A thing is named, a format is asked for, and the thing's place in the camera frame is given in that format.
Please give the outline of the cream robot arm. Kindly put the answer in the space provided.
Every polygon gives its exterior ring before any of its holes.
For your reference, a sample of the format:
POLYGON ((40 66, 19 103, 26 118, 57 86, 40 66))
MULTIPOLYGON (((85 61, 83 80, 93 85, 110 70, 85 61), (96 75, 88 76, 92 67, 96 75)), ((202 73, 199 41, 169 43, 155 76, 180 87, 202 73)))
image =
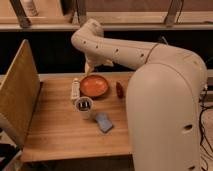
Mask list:
POLYGON ((135 171, 201 171, 199 104, 207 68, 195 52, 157 42, 106 38, 88 20, 71 37, 89 70, 113 61, 134 70, 126 112, 135 171))

